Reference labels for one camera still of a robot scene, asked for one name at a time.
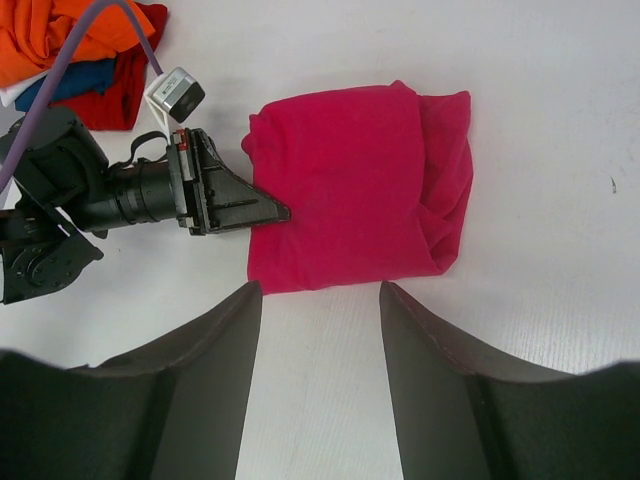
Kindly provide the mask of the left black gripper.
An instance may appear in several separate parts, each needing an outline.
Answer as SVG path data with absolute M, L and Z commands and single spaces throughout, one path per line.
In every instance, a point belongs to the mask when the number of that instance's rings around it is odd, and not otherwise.
M 203 130 L 170 134 L 167 160 L 176 219 L 193 236 L 287 222 L 287 206 L 230 171 Z M 203 172 L 207 172 L 207 194 Z

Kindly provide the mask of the magenta t shirt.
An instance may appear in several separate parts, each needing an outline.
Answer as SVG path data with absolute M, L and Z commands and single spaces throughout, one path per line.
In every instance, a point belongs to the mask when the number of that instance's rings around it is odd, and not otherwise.
M 473 182 L 471 117 L 466 91 L 398 81 L 265 105 L 242 147 L 291 217 L 253 229 L 248 277 L 278 294 L 447 272 Z

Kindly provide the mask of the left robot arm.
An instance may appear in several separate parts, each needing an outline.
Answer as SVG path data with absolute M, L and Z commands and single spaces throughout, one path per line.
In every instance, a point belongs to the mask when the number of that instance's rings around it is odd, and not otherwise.
M 74 112 L 46 110 L 14 172 L 21 197 L 1 213 L 3 304 L 68 287 L 103 257 L 90 235 L 174 219 L 204 236 L 290 219 L 287 206 L 227 167 L 203 130 L 151 131 L 131 148 L 155 139 L 167 143 L 159 159 L 110 163 Z

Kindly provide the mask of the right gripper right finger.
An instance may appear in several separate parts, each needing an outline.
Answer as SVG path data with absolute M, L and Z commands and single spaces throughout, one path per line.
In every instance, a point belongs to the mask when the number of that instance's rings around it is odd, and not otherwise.
M 407 479 L 635 479 L 639 366 L 573 375 L 481 341 L 398 285 L 379 294 Z

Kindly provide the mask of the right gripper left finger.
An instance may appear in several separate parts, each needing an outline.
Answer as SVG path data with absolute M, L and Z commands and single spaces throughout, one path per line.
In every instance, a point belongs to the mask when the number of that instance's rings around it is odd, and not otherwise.
M 262 291 L 95 366 L 1 354 L 5 479 L 232 479 L 255 364 Z

